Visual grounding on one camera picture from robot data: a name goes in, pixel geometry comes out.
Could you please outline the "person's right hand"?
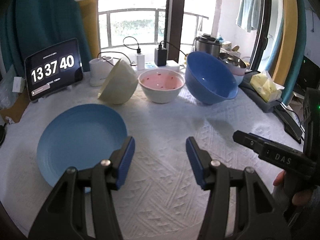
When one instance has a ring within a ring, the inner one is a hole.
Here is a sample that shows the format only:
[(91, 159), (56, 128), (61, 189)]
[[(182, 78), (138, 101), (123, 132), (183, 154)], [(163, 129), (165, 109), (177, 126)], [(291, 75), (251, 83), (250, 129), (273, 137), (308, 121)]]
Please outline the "person's right hand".
[[(274, 187), (280, 186), (284, 182), (285, 174), (286, 174), (286, 171), (284, 170), (278, 173), (278, 175), (273, 181)], [(306, 206), (310, 202), (312, 194), (313, 194), (313, 191), (311, 190), (297, 192), (292, 198), (292, 204), (295, 206)]]

